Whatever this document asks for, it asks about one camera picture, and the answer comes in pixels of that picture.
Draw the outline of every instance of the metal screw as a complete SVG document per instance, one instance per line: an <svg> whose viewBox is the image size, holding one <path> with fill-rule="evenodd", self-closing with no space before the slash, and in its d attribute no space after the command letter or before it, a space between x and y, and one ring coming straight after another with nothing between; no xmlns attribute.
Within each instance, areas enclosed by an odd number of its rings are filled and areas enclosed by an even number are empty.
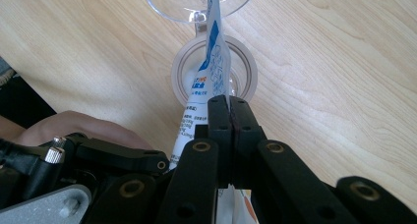
<svg viewBox="0 0 417 224"><path fill-rule="evenodd" d="M54 147L64 147L65 142L67 141L66 138L54 137L52 141L52 146Z"/></svg>
<svg viewBox="0 0 417 224"><path fill-rule="evenodd" d="M269 143L267 144L267 149L274 153L281 153L284 151L284 147L279 143Z"/></svg>
<svg viewBox="0 0 417 224"><path fill-rule="evenodd" d="M50 147L45 156L45 162L48 163L60 163L61 159L64 157L65 150L60 147Z"/></svg>

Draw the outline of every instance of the light wood surface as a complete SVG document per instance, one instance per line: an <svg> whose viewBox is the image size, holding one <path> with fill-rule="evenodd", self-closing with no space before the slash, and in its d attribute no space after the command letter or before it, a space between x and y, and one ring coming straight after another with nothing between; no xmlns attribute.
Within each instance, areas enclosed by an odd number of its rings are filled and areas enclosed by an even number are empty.
<svg viewBox="0 0 417 224"><path fill-rule="evenodd" d="M417 212L417 0L252 0L223 20L259 68L250 102L323 181L367 177ZM193 25L146 0L0 0L0 55L58 112L172 149L172 61Z"/></svg>

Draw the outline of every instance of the human hand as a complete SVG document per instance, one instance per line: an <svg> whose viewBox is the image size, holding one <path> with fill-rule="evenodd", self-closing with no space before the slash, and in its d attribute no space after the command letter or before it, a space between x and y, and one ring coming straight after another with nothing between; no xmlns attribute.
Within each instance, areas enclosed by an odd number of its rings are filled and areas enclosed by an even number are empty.
<svg viewBox="0 0 417 224"><path fill-rule="evenodd" d="M37 146L51 141L56 136L65 137L72 133L82 133L89 138L105 140L131 148L152 149L144 139L133 131L118 124L74 111L65 111L45 118L26 130L20 128L18 133L15 132L11 138L5 139L21 145Z"/></svg>

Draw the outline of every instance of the wooden table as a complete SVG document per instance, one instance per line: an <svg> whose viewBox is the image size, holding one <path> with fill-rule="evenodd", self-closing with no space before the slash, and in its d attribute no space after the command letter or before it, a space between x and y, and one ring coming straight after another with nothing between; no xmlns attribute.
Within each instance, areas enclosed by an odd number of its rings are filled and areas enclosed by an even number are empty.
<svg viewBox="0 0 417 224"><path fill-rule="evenodd" d="M417 212L417 0L252 0L223 26L257 61L270 139L331 185L367 177ZM168 155L184 110L171 64L194 35L146 0L0 0L0 55L46 102Z"/></svg>

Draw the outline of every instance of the toothpaste tube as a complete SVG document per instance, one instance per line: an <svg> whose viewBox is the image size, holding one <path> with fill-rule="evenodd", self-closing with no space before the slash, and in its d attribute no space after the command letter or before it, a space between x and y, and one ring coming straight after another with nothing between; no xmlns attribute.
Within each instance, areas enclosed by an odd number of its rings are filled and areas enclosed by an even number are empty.
<svg viewBox="0 0 417 224"><path fill-rule="evenodd" d="M230 50L221 31L219 0L208 0L206 60L191 85L187 106L172 151L169 169L177 166L185 144L194 138L197 124L208 123L209 99L224 94L228 102Z"/></svg>
<svg viewBox="0 0 417 224"><path fill-rule="evenodd" d="M187 142L194 138L197 124L208 123L208 101L214 96L226 95L229 102L230 50L221 31L219 0L208 0L208 37L206 60L197 71L191 85L191 94L181 121L178 137L172 151L169 169L174 169ZM218 191L217 223L258 223L250 192L228 189Z"/></svg>

